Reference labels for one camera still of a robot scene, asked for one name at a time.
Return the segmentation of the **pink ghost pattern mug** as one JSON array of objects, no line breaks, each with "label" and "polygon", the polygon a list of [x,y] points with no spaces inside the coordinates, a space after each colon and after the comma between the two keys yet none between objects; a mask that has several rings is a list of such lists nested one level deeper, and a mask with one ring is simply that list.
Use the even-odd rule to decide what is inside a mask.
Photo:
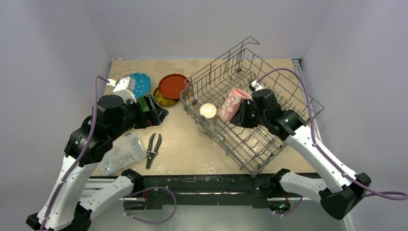
[{"label": "pink ghost pattern mug", "polygon": [[247,92],[239,88],[232,88],[219,109],[219,116],[225,121],[230,121],[238,112],[242,101],[248,99],[250,95]]}]

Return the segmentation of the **tall cream seahorse cup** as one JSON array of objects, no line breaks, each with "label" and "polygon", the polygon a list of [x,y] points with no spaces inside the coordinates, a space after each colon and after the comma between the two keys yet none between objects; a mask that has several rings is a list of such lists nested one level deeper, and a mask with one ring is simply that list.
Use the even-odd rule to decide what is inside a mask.
[{"label": "tall cream seahorse cup", "polygon": [[199,118],[202,122],[199,122],[198,128],[204,133],[210,133],[215,131],[217,124],[217,108],[211,103],[204,103],[199,109]]}]

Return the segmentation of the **green interior mushroom mug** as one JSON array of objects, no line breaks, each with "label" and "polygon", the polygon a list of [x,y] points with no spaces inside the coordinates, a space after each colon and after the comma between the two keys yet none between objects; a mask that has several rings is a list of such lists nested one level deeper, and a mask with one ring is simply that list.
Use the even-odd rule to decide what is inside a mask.
[{"label": "green interior mushroom mug", "polygon": [[153,98],[151,94],[145,94],[138,98],[138,102],[144,112],[151,111],[153,109]]}]

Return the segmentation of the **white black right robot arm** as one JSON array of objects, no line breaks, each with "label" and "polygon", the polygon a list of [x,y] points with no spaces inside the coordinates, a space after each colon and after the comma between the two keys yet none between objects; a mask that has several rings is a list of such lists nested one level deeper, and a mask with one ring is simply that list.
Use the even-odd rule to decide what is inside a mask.
[{"label": "white black right robot arm", "polygon": [[242,128],[264,126],[268,132],[294,148],[320,175],[311,179],[287,169],[271,178],[274,195],[295,193],[312,199],[333,218],[342,220],[363,198],[371,178],[346,167],[323,144],[319,144],[310,126],[294,110],[282,110],[269,89],[251,95],[233,88],[220,109],[228,122]]}]

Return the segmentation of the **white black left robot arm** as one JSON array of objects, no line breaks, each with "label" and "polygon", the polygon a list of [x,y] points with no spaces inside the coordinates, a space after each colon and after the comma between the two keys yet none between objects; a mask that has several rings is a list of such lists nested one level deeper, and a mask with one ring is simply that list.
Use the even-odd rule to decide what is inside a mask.
[{"label": "white black left robot arm", "polygon": [[128,169],[101,192],[82,200],[88,179],[116,139],[131,129],[162,124],[168,111],[150,94],[144,95],[148,111],[140,103],[117,95],[96,99],[93,113],[71,133],[64,149],[63,166],[44,207],[28,216],[36,231],[86,231],[96,216],[120,197],[137,197],[144,190],[143,176]]}]

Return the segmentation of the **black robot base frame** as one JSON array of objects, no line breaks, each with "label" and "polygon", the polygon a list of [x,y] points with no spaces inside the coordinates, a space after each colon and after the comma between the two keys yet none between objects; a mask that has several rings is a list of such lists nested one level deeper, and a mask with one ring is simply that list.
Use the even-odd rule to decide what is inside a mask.
[{"label": "black robot base frame", "polygon": [[272,188],[272,174],[153,175],[131,187],[147,192],[122,199],[128,210],[162,209],[165,205],[250,206],[275,212],[294,208],[291,194]]}]

